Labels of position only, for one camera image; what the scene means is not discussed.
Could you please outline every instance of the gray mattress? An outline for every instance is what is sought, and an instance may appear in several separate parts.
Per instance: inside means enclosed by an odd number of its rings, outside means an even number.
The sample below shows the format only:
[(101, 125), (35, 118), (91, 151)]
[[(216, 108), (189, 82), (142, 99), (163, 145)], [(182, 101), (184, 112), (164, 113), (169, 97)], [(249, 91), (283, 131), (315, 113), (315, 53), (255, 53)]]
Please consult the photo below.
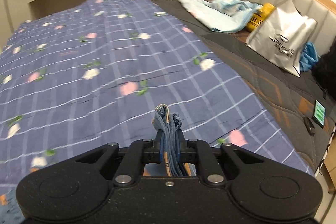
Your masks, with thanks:
[[(154, 0), (164, 11), (186, 24), (223, 62), (237, 71), (276, 119), (295, 150), (315, 171), (326, 155), (336, 120), (335, 101), (316, 84), (311, 72), (298, 78), (283, 71), (244, 45), (246, 38), (210, 31), (189, 14), (177, 0)], [(315, 124), (310, 136), (303, 117), (312, 117), (315, 100), (326, 110), (325, 126)]]

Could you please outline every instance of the bedsheet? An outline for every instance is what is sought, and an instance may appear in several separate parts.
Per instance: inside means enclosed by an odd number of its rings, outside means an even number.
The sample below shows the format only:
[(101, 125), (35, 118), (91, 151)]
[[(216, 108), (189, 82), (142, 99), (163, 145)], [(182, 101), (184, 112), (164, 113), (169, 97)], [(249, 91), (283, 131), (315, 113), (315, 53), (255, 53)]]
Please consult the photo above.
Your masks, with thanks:
[(25, 22), (0, 73), (0, 194), (38, 168), (155, 135), (161, 103), (187, 139), (237, 129), (244, 148), (312, 173), (241, 76), (150, 0), (88, 0)]

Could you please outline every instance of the yellow package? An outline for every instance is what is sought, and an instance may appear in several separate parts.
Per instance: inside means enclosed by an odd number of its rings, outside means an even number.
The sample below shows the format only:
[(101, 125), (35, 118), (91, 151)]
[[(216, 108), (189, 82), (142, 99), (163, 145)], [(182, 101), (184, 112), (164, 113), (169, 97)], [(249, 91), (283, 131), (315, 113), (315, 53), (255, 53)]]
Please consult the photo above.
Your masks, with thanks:
[(271, 3), (265, 3), (263, 7), (259, 9), (258, 12), (253, 14), (251, 20), (246, 25), (246, 29), (252, 32), (256, 27), (258, 27), (263, 21), (269, 16), (269, 14), (274, 10), (274, 6)]

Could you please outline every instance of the black bag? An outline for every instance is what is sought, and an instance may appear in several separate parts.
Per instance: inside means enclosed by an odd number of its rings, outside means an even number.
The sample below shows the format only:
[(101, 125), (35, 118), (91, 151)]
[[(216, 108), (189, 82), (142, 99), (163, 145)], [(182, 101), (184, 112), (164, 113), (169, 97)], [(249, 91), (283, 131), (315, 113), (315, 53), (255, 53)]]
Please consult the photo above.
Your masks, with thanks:
[(320, 87), (336, 100), (336, 37), (329, 52), (321, 56), (311, 73)]

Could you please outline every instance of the phone screen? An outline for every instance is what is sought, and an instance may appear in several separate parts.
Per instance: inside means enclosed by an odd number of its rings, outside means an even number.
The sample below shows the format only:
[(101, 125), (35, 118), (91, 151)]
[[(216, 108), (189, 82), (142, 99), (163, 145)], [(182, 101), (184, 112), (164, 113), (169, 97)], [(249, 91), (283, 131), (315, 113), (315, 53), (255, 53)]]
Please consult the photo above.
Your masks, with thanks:
[(326, 116), (326, 109), (323, 105), (320, 104), (319, 101), (315, 101), (315, 109), (314, 109), (314, 118), (324, 126), (324, 119)]

